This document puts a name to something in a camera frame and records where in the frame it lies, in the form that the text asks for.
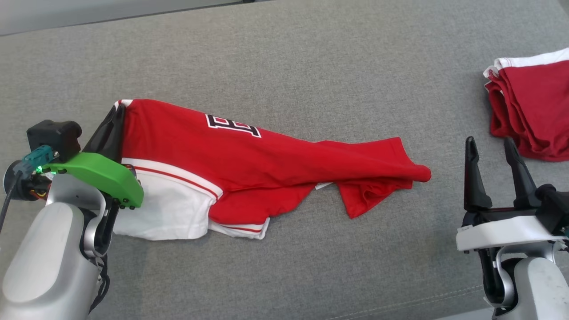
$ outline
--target black letter with white outline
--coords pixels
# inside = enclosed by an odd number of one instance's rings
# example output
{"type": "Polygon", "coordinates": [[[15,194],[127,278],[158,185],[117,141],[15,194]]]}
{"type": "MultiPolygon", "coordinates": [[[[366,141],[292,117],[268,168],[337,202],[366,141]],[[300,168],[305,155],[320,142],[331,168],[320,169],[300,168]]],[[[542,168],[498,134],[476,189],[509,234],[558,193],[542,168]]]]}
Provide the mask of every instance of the black letter with white outline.
{"type": "Polygon", "coordinates": [[[210,128],[243,131],[250,133],[253,137],[257,138],[261,137],[261,133],[259,132],[259,130],[253,126],[244,125],[242,123],[235,122],[229,119],[212,116],[211,114],[206,114],[206,118],[208,119],[208,127],[210,128]]]}

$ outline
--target red stripe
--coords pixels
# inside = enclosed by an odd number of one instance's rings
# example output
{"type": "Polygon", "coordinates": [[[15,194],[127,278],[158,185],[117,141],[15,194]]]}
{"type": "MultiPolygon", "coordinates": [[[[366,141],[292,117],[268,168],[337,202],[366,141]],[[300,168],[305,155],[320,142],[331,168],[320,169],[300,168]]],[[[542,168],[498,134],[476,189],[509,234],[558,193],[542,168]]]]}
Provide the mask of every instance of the red stripe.
{"type": "Polygon", "coordinates": [[[228,227],[228,226],[226,226],[226,225],[221,225],[221,226],[222,226],[222,227],[225,227],[225,228],[229,228],[229,229],[236,229],[236,230],[243,230],[243,231],[251,231],[251,232],[256,232],[256,233],[259,233],[259,232],[263,231],[263,229],[255,230],[255,229],[247,229],[247,228],[240,228],[240,227],[228,227]]]}
{"type": "Polygon", "coordinates": [[[215,192],[211,191],[210,189],[208,189],[208,188],[206,188],[206,187],[204,187],[204,186],[202,186],[202,185],[200,185],[200,184],[195,183],[194,181],[188,180],[188,179],[186,179],[186,178],[182,178],[182,177],[177,176],[177,175],[175,175],[175,174],[171,174],[171,173],[164,172],[164,171],[160,171],[160,170],[154,170],[154,169],[149,169],[149,168],[144,168],[144,167],[138,167],[138,166],[135,166],[135,168],[136,168],[137,170],[140,170],[140,171],[149,171],[149,172],[154,172],[154,173],[158,173],[158,174],[167,175],[167,176],[169,176],[169,177],[176,178],[176,179],[182,180],[182,181],[184,181],[184,182],[193,184],[193,185],[196,186],[196,187],[200,187],[200,188],[204,189],[205,191],[208,191],[208,192],[211,193],[216,199],[219,199],[219,198],[217,197],[217,194],[216,194],[215,192]]]}

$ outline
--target stitched seam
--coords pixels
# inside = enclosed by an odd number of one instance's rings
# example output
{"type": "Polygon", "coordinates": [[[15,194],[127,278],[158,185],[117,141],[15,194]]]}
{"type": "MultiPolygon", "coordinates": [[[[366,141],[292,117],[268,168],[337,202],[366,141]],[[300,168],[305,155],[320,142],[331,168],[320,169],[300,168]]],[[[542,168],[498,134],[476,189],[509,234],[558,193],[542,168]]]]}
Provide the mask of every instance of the stitched seam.
{"type": "Polygon", "coordinates": [[[405,308],[408,308],[408,307],[416,307],[416,306],[420,306],[420,305],[426,305],[426,304],[428,304],[428,303],[439,302],[439,301],[446,300],[446,299],[451,299],[451,298],[466,296],[467,294],[471,294],[471,293],[475,293],[475,292],[480,292],[480,291],[482,291],[482,289],[474,290],[474,291],[471,291],[471,292],[466,292],[466,293],[463,293],[463,294],[457,294],[456,296],[450,296],[450,297],[446,297],[446,298],[442,298],[442,299],[438,299],[438,300],[425,301],[425,302],[421,302],[421,303],[416,303],[415,305],[402,306],[402,307],[395,308],[395,309],[389,309],[389,310],[384,310],[384,311],[379,311],[379,312],[372,312],[372,313],[368,313],[368,314],[358,315],[357,317],[348,318],[348,319],[346,319],[346,320],[354,320],[354,319],[361,318],[361,317],[367,317],[367,316],[373,315],[373,314],[380,314],[380,313],[385,313],[385,312],[390,312],[390,311],[401,310],[401,309],[405,309],[405,308]]]}
{"type": "Polygon", "coordinates": [[[354,313],[350,313],[350,314],[344,314],[344,315],[339,315],[337,317],[333,317],[333,318],[327,318],[326,320],[333,320],[333,319],[338,319],[338,318],[344,318],[344,317],[349,317],[351,315],[355,315],[358,313],[364,313],[364,312],[370,312],[370,311],[375,311],[375,310],[381,310],[381,309],[385,309],[385,308],[389,308],[389,307],[396,307],[396,306],[401,306],[401,305],[406,305],[407,303],[413,303],[413,302],[419,302],[419,301],[423,301],[423,300],[428,300],[428,299],[433,299],[433,298],[438,298],[438,297],[442,297],[442,296],[447,296],[449,294],[453,294],[453,293],[458,293],[458,292],[463,292],[466,290],[471,290],[474,288],[479,288],[482,285],[477,285],[477,286],[471,286],[470,288],[466,288],[466,289],[461,289],[461,290],[457,290],[457,291],[451,291],[451,292],[447,292],[447,293],[443,293],[443,294],[438,294],[436,296],[432,296],[432,297],[426,297],[426,298],[421,298],[421,299],[417,299],[417,300],[411,300],[411,301],[407,301],[407,302],[400,302],[400,303],[395,303],[389,306],[383,306],[383,307],[377,307],[377,308],[373,308],[373,309],[368,309],[368,310],[364,310],[364,311],[358,311],[358,312],[354,312],[354,313]]]}

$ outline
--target folded garment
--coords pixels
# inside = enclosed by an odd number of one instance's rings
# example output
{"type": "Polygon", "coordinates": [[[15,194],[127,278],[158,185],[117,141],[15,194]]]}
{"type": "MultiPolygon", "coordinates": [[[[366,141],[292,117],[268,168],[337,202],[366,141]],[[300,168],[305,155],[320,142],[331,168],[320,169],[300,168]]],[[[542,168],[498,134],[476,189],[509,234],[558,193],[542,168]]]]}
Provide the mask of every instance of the folded garment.
{"type": "Polygon", "coordinates": [[[136,168],[145,198],[119,213],[117,234],[195,239],[211,229],[263,239],[270,217],[296,208],[318,183],[336,183],[354,218],[431,178],[399,138],[312,143],[165,102],[119,104],[122,162],[136,168]]]}
{"type": "Polygon", "coordinates": [[[484,76],[494,136],[513,137],[528,158],[569,160],[569,48],[499,58],[484,76]]]}

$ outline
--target black cable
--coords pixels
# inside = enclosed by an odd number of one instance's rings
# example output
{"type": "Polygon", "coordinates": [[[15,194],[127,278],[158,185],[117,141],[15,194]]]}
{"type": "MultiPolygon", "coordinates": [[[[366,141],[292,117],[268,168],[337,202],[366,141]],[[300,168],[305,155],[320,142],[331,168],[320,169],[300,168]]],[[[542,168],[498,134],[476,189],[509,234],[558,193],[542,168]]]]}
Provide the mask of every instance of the black cable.
{"type": "Polygon", "coordinates": [[[6,190],[6,199],[4,199],[4,205],[2,206],[2,211],[0,211],[0,232],[2,232],[2,226],[4,225],[4,219],[6,218],[6,213],[8,212],[10,200],[12,199],[12,193],[14,193],[16,184],[20,181],[22,174],[23,173],[21,171],[18,171],[14,177],[14,180],[12,181],[12,185],[8,190],[6,190]]]}
{"type": "Polygon", "coordinates": [[[93,304],[91,304],[91,308],[89,309],[89,313],[91,313],[91,311],[93,311],[93,309],[95,309],[99,303],[101,303],[101,301],[103,300],[103,298],[105,298],[107,292],[109,291],[109,285],[110,285],[110,278],[109,275],[107,274],[108,271],[108,256],[104,255],[101,257],[101,261],[103,262],[102,264],[98,264],[98,266],[102,267],[101,269],[101,286],[99,287],[99,292],[98,295],[95,297],[95,300],[93,301],[93,304]]]}

